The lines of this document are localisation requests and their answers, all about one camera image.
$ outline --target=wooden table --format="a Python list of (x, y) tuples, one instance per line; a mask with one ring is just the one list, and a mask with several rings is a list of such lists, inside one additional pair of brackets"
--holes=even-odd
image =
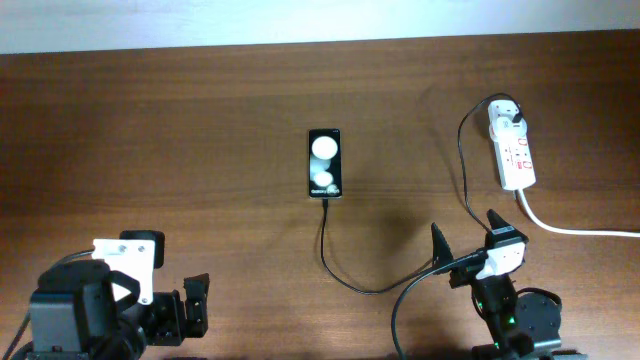
[[(146, 358), (392, 354), (399, 290), (357, 295), (320, 264), (307, 130), (342, 130), (330, 263), (379, 287), (431, 257), (431, 222), (456, 256), (483, 244), (455, 137), (498, 91), (528, 120), (538, 182), (527, 193), (543, 221), (639, 230), (639, 64), (637, 31), (1, 56), (0, 344), (56, 259), (151, 228), (167, 236), (155, 290), (210, 273), (210, 328)], [(500, 187), (487, 126), (483, 109), (463, 134), (472, 203), (529, 235), (516, 287), (563, 297), (564, 347), (637, 358), (640, 241), (536, 227)], [(418, 286), (400, 310), (403, 346), (490, 342), (469, 291), (444, 276)]]

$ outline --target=power strip socket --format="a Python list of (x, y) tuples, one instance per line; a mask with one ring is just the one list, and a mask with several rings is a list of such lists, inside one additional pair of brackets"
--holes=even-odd
[(513, 118), (519, 113), (511, 100), (489, 104), (489, 135), (496, 149), (502, 188), (509, 191), (527, 188), (536, 182), (533, 160), (527, 139), (527, 122)]

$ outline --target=black cable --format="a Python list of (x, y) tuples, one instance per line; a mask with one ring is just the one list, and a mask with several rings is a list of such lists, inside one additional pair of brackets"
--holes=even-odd
[(437, 268), (434, 268), (433, 266), (425, 271), (422, 272), (422, 275), (420, 275), (418, 278), (416, 278), (415, 280), (413, 280), (411, 283), (409, 283), (409, 285), (407, 285), (407, 287), (402, 291), (402, 293), (400, 294), (400, 297), (398, 297), (398, 300), (396, 300), (396, 304), (393, 307), (393, 312), (391, 313), (391, 336), (393, 337), (393, 344), (396, 347), (396, 351), (398, 352), (398, 356), (400, 356), (401, 360), (405, 360), (406, 356), (404, 354), (404, 352), (402, 351), (402, 348), (400, 347), (400, 342), (398, 341), (398, 334), (396, 332), (396, 318), (398, 316), (398, 309), (400, 308), (400, 304), (402, 303), (402, 301), (404, 300), (404, 298), (407, 296), (407, 294), (409, 294), (409, 291), (411, 291), (411, 289), (413, 289), (413, 287), (415, 287), (418, 283), (420, 283), (422, 280), (428, 278), (429, 276), (435, 274), (435, 273), (439, 273), (441, 271), (447, 271), (450, 270), (456, 266), (458, 266), (459, 264), (468, 261), (470, 259), (473, 259), (475, 257), (479, 257), (482, 256), (481, 252), (473, 252), (469, 255), (463, 256), (459, 259), (456, 259), (446, 265), (442, 265), (439, 266)]
[[(77, 253), (73, 253), (71, 255), (67, 255), (62, 259), (58, 260), (55, 264), (53, 264), (53, 266), (51, 266), (50, 269), (53, 269), (58, 265), (68, 263), (75, 259), (91, 255), (91, 253), (93, 253), (93, 250), (83, 250), (83, 251), (78, 251)], [(24, 331), (27, 329), (27, 326), (29, 325), (30, 320), (31, 320), (31, 317), (29, 316), (29, 311), (27, 311), (27, 313), (24, 315), (24, 319), (22, 320), (22, 324), (20, 324), (20, 327), (16, 332), (16, 336), (14, 336), (13, 340), (11, 341), (11, 344), (9, 344), (9, 347), (7, 348), (7, 351), (4, 353), (4, 356), (2, 356), (2, 360), (9, 360), (11, 353), (13, 353), (13, 350), (16, 348), (16, 346), (18, 346), (18, 343), (20, 342), (20, 339), (22, 338)]]
[(516, 104), (516, 107), (518, 108), (518, 119), (516, 121), (516, 119), (514, 118), (514, 122), (519, 122), (520, 119), (522, 119), (522, 109), (520, 109), (520, 105), (518, 105), (518, 102), (511, 97), (511, 95), (509, 94), (505, 94), (505, 93), (496, 93), (493, 95), (489, 95), (486, 98), (484, 98), (482, 101), (480, 101), (476, 106), (474, 106), (471, 110), (469, 110), (469, 112), (467, 113), (467, 115), (465, 115), (462, 118), (462, 121), (460, 121), (460, 126), (458, 126), (458, 153), (460, 154), (460, 165), (462, 165), (462, 181), (464, 184), (464, 203), (467, 207), (467, 212), (469, 213), (469, 215), (471, 215), (471, 217), (478, 223), (480, 224), (480, 226), (482, 226), (484, 228), (484, 230), (488, 233), (491, 232), (491, 229), (485, 225), (482, 220), (480, 220), (476, 214), (473, 212), (473, 210), (471, 209), (471, 204), (469, 202), (469, 191), (468, 191), (468, 186), (467, 186), (467, 169), (464, 165), (464, 155), (462, 155), (462, 142), (460, 141), (460, 137), (462, 135), (462, 125), (464, 125), (464, 123), (467, 121), (467, 118), (473, 114), (474, 112), (476, 112), (476, 110), (478, 110), (478, 108), (480, 108), (481, 106), (483, 106), (484, 104), (486, 104), (489, 100), (492, 100), (493, 98), (496, 97), (506, 97), (507, 99), (513, 101)]
[(399, 281), (393, 283), (392, 285), (389, 285), (389, 286), (385, 287), (384, 289), (380, 289), (380, 290), (361, 290), (361, 289), (356, 288), (355, 286), (352, 286), (352, 285), (348, 284), (344, 280), (340, 279), (336, 274), (334, 274), (333, 271), (331, 271), (331, 269), (327, 265), (327, 261), (324, 259), (324, 230), (325, 230), (325, 227), (327, 226), (327, 212), (329, 210), (329, 200), (328, 199), (322, 199), (322, 209), (323, 209), (322, 231), (320, 233), (320, 259), (322, 260), (322, 265), (327, 270), (329, 275), (331, 275), (331, 277), (333, 277), (337, 282), (339, 282), (340, 284), (344, 285), (349, 290), (355, 291), (358, 294), (362, 294), (362, 295), (380, 295), (380, 294), (386, 293), (386, 292), (388, 292), (388, 291), (390, 291), (392, 289), (395, 289), (396, 287), (404, 284), (405, 282), (407, 282), (407, 281), (409, 281), (411, 279), (414, 279), (414, 278), (424, 274), (424, 272), (427, 271), (427, 270), (422, 271), (422, 268), (424, 268), (424, 266), (422, 266), (422, 267), (418, 268), (416, 271), (414, 271), (413, 273), (411, 273), (410, 275), (407, 275), (404, 278), (400, 279)]
[(27, 354), (33, 351), (33, 341), (29, 341), (24, 344), (15, 354), (11, 357), (11, 360), (24, 360), (27, 358)]

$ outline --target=white wall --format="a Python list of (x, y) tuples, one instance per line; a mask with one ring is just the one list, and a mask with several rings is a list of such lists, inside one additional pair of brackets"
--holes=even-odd
[(638, 27), (639, 0), (0, 0), (0, 53)]

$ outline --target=white bracket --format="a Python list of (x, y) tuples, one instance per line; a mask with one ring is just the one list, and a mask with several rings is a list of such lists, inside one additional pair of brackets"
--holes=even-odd
[(488, 258), (484, 262), (484, 268), (476, 275), (476, 279), (482, 280), (489, 276), (499, 276), (517, 269), (524, 261), (524, 250), (524, 242), (488, 250)]
[[(153, 240), (95, 239), (93, 245), (93, 259), (102, 259), (111, 270), (123, 272), (138, 280), (140, 304), (149, 305), (153, 302), (153, 261), (156, 251)], [(113, 296), (116, 301), (129, 293), (130, 291), (122, 286), (113, 284)]]

